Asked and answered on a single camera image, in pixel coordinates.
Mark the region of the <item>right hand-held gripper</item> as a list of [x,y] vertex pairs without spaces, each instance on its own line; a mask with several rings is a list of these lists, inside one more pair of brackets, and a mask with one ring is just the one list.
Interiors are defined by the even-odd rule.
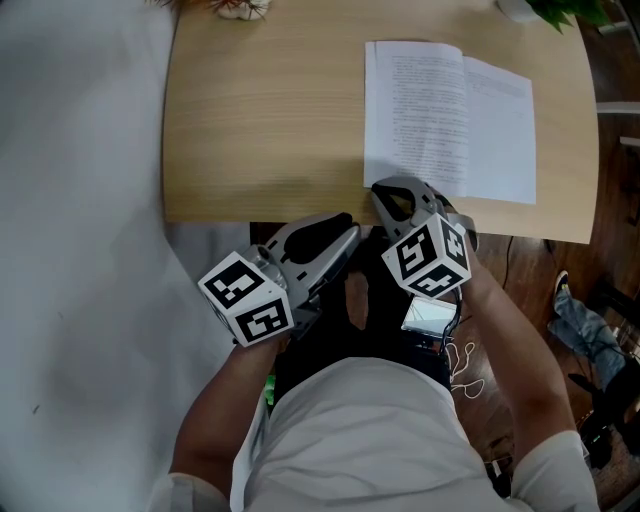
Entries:
[[382,254],[395,282],[405,291],[437,299],[471,279],[466,244],[470,219],[453,213],[433,213],[421,224],[409,224],[406,215],[425,209],[435,198],[430,187],[413,176],[392,176],[374,183],[371,195],[390,240],[398,240]]

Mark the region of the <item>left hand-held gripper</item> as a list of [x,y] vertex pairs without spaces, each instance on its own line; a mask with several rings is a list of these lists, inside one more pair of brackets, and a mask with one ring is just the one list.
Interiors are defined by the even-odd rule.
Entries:
[[231,252],[198,287],[243,347],[289,333],[303,337],[320,319],[319,291],[331,282],[360,241],[346,212],[286,224],[264,245]]

